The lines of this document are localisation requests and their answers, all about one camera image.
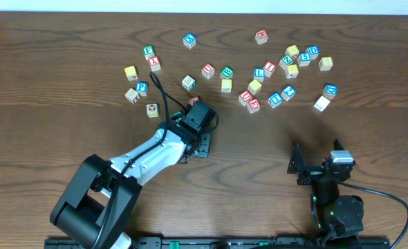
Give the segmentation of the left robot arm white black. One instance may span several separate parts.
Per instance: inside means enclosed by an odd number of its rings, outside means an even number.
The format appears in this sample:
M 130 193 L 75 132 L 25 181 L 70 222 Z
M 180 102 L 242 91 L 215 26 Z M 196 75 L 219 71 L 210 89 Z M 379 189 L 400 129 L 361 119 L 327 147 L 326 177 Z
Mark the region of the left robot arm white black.
M 72 177 L 50 222 L 83 248 L 130 248 L 125 226 L 142 186 L 165 168 L 206 158 L 216 111 L 200 101 L 160 123 L 135 149 L 104 160 L 93 154 Z

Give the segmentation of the green B block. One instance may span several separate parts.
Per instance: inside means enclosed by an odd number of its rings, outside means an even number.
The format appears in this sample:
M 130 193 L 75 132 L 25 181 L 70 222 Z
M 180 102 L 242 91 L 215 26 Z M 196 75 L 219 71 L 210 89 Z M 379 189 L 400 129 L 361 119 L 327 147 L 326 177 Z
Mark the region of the green B block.
M 225 66 L 220 73 L 220 78 L 221 79 L 232 79 L 234 75 L 234 71 L 232 68 L 230 68 L 229 66 Z

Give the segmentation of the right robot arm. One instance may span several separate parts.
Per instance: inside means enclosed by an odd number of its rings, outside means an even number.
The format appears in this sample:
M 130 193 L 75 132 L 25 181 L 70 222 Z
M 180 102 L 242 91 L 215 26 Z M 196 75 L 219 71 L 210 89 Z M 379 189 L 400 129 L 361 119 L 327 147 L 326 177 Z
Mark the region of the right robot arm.
M 298 142 L 292 144 L 288 174 L 297 175 L 298 185 L 312 189 L 310 208 L 320 229 L 317 243 L 356 237 L 363 231 L 363 200 L 359 196 L 341 195 L 338 185 L 351 177 L 355 160 L 339 140 L 333 141 L 333 151 L 320 165 L 308 166 Z

